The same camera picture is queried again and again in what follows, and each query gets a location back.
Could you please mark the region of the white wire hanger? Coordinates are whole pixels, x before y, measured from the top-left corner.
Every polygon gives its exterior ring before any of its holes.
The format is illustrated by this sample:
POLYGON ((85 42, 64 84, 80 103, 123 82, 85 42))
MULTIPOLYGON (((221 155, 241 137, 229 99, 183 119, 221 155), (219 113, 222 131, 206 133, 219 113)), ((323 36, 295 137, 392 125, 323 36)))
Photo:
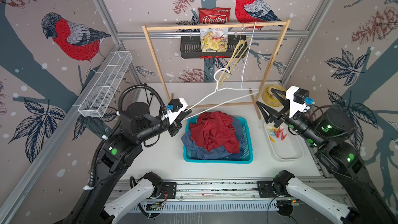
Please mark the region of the white wire hanger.
POLYGON ((240 82, 240 87, 239 88, 231 88, 231 87, 220 87, 221 82, 218 80, 217 75, 220 72, 230 72, 229 69, 227 68, 221 68, 218 69, 216 72, 214 72, 213 79, 216 82, 215 88, 212 92, 210 92, 208 95, 204 96, 202 99, 200 99, 196 104, 190 106, 188 110, 193 110, 194 108, 205 108, 199 113, 196 114, 190 114, 188 117, 185 117, 183 120, 188 120, 193 117, 197 117, 202 113, 205 113, 206 111, 214 110, 217 107, 223 106, 223 105, 228 105, 232 104, 235 101, 242 100, 246 97, 251 97, 257 95, 260 90, 259 89, 252 89, 252 88, 243 88, 243 81, 240 82), (215 99, 216 97, 220 97, 220 100, 217 103, 204 103, 206 100, 209 99, 215 99))
POLYGON ((244 57, 244 66, 243 66, 243 69, 242 69, 242 72, 241 72, 241 78, 240 78, 240 88, 241 89, 243 88, 245 70, 246 70, 246 66, 248 64, 248 57, 249 57, 249 54, 250 54, 250 49, 251 49, 251 46, 252 46, 252 39, 254 37, 254 32, 255 32, 256 27, 257 27, 257 21, 254 23, 251 37, 249 39, 247 39, 249 41, 249 45, 247 47, 247 52, 246 52, 246 55, 244 57))

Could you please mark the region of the dark red t-shirt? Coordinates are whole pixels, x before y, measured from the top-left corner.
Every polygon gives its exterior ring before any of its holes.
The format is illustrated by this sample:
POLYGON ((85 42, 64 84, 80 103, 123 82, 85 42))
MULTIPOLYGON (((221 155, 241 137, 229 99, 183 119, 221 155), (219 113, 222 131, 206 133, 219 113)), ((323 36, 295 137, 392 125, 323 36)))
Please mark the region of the dark red t-shirt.
POLYGON ((210 152, 224 147, 228 153, 239 153, 240 144, 235 134, 234 118, 223 112, 205 112, 196 123, 188 125, 194 143, 210 152))

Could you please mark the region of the slate blue t-shirt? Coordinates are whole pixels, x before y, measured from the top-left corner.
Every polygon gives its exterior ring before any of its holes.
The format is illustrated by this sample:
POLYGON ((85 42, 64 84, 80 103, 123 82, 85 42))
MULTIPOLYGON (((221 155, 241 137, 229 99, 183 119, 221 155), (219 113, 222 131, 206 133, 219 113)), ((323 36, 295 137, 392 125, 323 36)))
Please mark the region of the slate blue t-shirt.
POLYGON ((224 147, 216 148, 210 152, 206 151, 205 148, 197 146, 194 141, 191 139, 191 133, 188 129, 185 134, 182 136, 181 141, 184 147, 191 152, 193 159, 201 159, 201 160, 222 160, 225 158, 238 159, 243 155, 243 146, 245 145, 245 141, 243 140, 243 130, 240 124, 240 121, 234 118, 233 125, 235 126, 235 134, 240 144, 240 152, 239 153, 228 153, 224 147))

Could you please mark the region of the yellow plastic hanger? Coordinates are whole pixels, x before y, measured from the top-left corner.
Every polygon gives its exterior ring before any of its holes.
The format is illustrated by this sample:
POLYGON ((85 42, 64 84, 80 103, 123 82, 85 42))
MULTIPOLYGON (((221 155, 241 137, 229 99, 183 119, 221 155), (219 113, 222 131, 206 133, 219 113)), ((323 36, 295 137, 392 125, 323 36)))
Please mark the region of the yellow plastic hanger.
POLYGON ((218 79, 218 88, 224 83, 224 81, 231 74, 231 71, 236 67, 236 65, 240 62, 243 56, 245 56, 246 52, 249 50, 248 42, 251 41, 251 37, 242 39, 242 33, 239 36, 239 40, 235 46, 235 49, 231 55, 229 62, 227 63, 225 70, 223 70, 221 76, 218 79))

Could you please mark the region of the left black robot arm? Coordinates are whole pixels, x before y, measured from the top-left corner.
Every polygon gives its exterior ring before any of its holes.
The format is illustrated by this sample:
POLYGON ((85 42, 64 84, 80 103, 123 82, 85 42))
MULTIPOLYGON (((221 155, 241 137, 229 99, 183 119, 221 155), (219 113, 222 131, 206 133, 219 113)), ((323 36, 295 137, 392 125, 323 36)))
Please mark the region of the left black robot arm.
POLYGON ((163 179, 153 172, 146 173, 138 183, 123 196, 109 202, 114 187, 127 172, 135 158, 144 148, 152 147, 146 141, 159 138, 164 132, 175 136, 181 122, 192 111, 183 98, 164 103, 160 95, 145 84, 125 89, 119 96, 119 119, 110 135, 104 136, 94 152, 89 181, 69 215, 61 224, 116 224, 134 206, 145 199, 162 195, 163 179), (123 109, 124 98, 133 90, 145 89, 156 97, 160 104, 159 114, 150 115, 149 104, 135 102, 123 109))

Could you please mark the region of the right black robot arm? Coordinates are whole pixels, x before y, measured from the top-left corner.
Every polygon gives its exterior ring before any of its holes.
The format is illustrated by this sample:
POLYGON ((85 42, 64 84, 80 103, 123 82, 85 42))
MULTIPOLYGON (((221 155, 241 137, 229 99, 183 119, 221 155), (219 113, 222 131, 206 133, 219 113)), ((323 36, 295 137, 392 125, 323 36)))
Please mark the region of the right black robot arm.
POLYGON ((315 147, 315 157, 342 185, 352 200, 348 206, 307 186, 292 173, 282 170, 273 179, 279 197, 297 198, 335 224, 395 224, 398 219, 382 199, 358 150, 349 142, 360 134, 359 115, 350 113, 339 95, 329 92, 330 105, 317 107, 307 90, 292 86, 287 91, 272 89, 282 104, 277 111, 261 102, 256 105, 266 123, 288 130, 315 147), (321 115, 312 120, 308 111, 321 115))

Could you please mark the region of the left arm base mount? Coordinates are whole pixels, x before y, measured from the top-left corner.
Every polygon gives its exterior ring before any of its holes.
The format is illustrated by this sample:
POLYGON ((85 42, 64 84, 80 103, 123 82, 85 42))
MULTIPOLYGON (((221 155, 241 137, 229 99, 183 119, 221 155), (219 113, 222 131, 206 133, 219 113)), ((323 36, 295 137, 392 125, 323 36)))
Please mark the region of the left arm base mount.
POLYGON ((156 186, 154 192, 148 200, 165 200, 175 199, 177 193, 176 182, 163 182, 162 186, 156 186))

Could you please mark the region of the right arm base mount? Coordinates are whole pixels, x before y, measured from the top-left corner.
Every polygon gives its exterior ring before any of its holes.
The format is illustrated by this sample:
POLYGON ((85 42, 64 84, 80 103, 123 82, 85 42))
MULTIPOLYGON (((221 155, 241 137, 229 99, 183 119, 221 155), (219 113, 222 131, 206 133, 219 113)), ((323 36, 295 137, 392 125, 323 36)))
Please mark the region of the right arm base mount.
POLYGON ((257 181, 256 189, 259 192, 260 198, 293 198, 293 196, 288 194, 286 185, 274 183, 273 181, 257 181))

